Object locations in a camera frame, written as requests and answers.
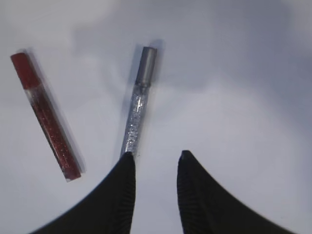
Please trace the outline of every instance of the silver glitter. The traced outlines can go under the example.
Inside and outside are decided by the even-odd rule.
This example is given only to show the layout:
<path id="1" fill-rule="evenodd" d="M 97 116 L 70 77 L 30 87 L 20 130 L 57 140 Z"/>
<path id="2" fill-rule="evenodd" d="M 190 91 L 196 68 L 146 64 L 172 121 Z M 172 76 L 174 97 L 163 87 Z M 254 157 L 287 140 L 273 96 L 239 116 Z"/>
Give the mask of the silver glitter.
<path id="1" fill-rule="evenodd" d="M 149 88 L 146 87 L 135 85 L 133 88 L 121 155 L 125 152 L 132 152 L 135 156 L 137 153 L 139 138 L 146 113 L 148 92 Z"/>
<path id="2" fill-rule="evenodd" d="M 137 72 L 136 83 L 133 87 L 130 110 L 128 114 L 125 135 L 121 147 L 122 156 L 125 152 L 132 152 L 137 156 L 142 125 L 146 113 L 148 93 L 151 86 L 157 50 L 144 47 L 140 66 Z"/>

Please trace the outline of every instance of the white surface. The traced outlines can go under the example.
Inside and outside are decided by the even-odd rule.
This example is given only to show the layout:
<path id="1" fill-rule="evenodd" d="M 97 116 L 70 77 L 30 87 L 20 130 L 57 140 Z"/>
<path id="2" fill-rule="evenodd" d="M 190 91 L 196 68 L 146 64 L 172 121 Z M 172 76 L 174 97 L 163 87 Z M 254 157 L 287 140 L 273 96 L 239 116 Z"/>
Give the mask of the white surface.
<path id="1" fill-rule="evenodd" d="M 0 233 L 44 225 L 107 175 L 139 48 L 150 43 L 161 48 L 160 63 L 132 233 L 182 233 L 183 149 L 268 219 L 311 233 L 311 13 L 309 0 L 2 0 Z M 71 183 L 9 59 L 30 47 L 86 170 Z"/>

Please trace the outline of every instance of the red cap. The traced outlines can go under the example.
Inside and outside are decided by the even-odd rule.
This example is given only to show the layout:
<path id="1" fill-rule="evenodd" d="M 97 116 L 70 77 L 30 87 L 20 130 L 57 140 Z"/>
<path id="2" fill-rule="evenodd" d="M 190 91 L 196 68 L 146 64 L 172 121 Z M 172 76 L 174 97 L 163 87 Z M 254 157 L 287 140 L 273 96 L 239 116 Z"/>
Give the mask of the red cap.
<path id="1" fill-rule="evenodd" d="M 27 54 L 14 54 L 11 56 L 11 60 L 24 89 L 35 88 L 41 84 Z"/>

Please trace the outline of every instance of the red glitter tube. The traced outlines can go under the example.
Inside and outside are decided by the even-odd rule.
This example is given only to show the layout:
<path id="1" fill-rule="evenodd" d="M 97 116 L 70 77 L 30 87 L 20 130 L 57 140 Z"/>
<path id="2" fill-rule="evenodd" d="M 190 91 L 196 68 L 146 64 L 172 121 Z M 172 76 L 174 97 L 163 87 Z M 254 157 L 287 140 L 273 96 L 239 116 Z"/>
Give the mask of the red glitter tube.
<path id="1" fill-rule="evenodd" d="M 67 144 L 64 131 L 28 55 L 14 54 L 11 60 L 66 181 L 79 178 L 80 170 Z"/>

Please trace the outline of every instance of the glitter tube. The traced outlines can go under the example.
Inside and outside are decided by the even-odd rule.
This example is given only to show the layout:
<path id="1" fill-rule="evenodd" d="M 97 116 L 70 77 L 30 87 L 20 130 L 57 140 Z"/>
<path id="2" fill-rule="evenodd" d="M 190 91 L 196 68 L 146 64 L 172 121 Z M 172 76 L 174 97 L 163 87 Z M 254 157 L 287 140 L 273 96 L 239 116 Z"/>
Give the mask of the glitter tube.
<path id="1" fill-rule="evenodd" d="M 14 54 L 11 56 L 11 60 L 66 181 L 79 178 L 80 170 L 64 131 L 28 55 L 25 53 Z"/>
<path id="2" fill-rule="evenodd" d="M 123 155 L 125 152 L 131 152 L 136 157 L 156 54 L 157 50 L 155 48 L 143 48 L 136 82 L 132 91 L 130 110 L 120 155 Z"/>

